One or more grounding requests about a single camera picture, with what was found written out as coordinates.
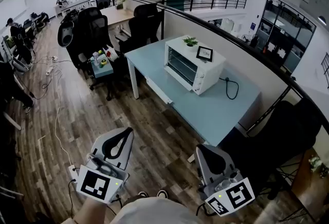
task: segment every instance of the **wooden floor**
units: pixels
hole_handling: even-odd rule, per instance
[[[85,163],[85,157],[100,135],[111,129],[130,126],[135,139],[127,171],[130,174],[120,195],[123,200],[146,191],[155,196],[159,189],[166,189],[172,198],[196,212],[201,200],[197,193],[199,179],[195,164],[187,162],[201,138],[170,107],[166,106],[146,85],[140,86],[140,98],[135,100],[129,81],[118,84],[119,99],[106,100],[106,87],[99,85],[89,90],[90,77],[77,71],[71,62],[57,65],[62,70],[60,77],[56,71],[46,76],[47,57],[56,55],[61,60],[69,60],[65,48],[57,44],[57,30],[60,21],[54,19],[37,36],[34,46],[36,61],[22,79],[26,86],[39,98],[45,92],[42,85],[50,81],[45,96],[36,100],[30,114],[23,112],[22,103],[14,100],[9,114],[22,125],[22,130],[14,131],[17,152],[22,160],[18,162],[15,184],[19,192],[25,194],[23,201],[26,214],[34,220],[35,213],[41,211],[60,223],[70,216],[70,197],[67,170],[69,161],[61,150],[55,136],[55,121],[61,100],[57,135],[63,147],[69,152],[76,167]],[[73,212],[81,207],[84,197],[70,188]],[[259,196],[251,205],[229,217],[206,217],[199,214],[205,223],[277,223],[298,208],[287,192],[280,192],[275,200]],[[115,202],[111,205],[119,211]],[[108,210],[106,223],[113,219]],[[308,217],[296,218],[286,223],[310,223]]]

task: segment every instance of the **desk leg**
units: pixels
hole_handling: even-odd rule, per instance
[[[130,60],[128,60],[128,68],[129,68],[130,80],[132,82],[134,97],[138,99],[139,94],[138,94],[138,86],[137,86],[136,74],[135,74],[135,65]]]
[[[17,128],[17,130],[22,130],[21,126],[18,125],[7,113],[3,112],[4,117],[10,122],[13,126]]]

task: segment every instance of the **ceiling light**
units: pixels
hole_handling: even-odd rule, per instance
[[[327,25],[325,18],[323,16],[318,17],[319,21],[321,21],[325,26]]]

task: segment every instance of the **extension cord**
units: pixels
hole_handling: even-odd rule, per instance
[[[49,76],[50,73],[52,72],[52,70],[53,70],[53,67],[50,66],[49,69],[47,69],[46,76]]]

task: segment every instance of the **light blue desk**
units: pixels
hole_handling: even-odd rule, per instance
[[[164,69],[165,42],[169,38],[125,54],[128,59],[134,96],[137,99],[136,67],[172,100],[172,107],[209,144],[217,146],[237,125],[260,94],[259,88],[249,79],[238,74],[226,64],[221,78],[228,77],[239,84],[239,93],[234,100],[226,96],[226,82],[219,80],[215,85],[198,96],[186,90]],[[228,94],[234,97],[237,86],[228,83]]]
[[[99,63],[96,62],[95,60],[92,61],[92,67],[93,67],[93,71],[94,71],[94,75],[95,75],[95,78],[100,78],[100,77],[103,77],[103,76],[106,76],[106,75],[110,75],[113,73],[113,67],[112,65],[110,64],[108,58],[106,57],[105,54],[102,54],[98,57],[98,60],[99,62],[101,60],[107,60],[107,64],[105,64],[103,66],[103,68],[100,68],[99,67]]]

